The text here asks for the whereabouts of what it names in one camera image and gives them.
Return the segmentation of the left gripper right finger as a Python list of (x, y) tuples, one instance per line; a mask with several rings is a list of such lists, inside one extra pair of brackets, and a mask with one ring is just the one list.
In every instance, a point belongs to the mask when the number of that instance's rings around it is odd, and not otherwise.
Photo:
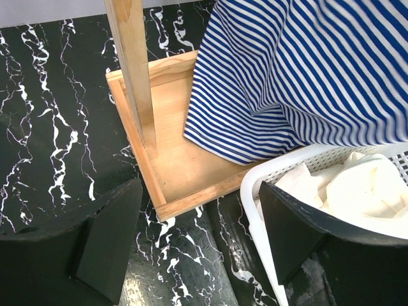
[(289, 305), (407, 305), (407, 241), (351, 225), (275, 185), (259, 190)]

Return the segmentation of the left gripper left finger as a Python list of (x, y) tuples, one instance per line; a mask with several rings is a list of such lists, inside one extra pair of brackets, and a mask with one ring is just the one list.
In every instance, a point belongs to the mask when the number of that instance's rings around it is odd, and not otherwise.
[(1, 233), (1, 305), (118, 305), (142, 201), (131, 179), (82, 207)]

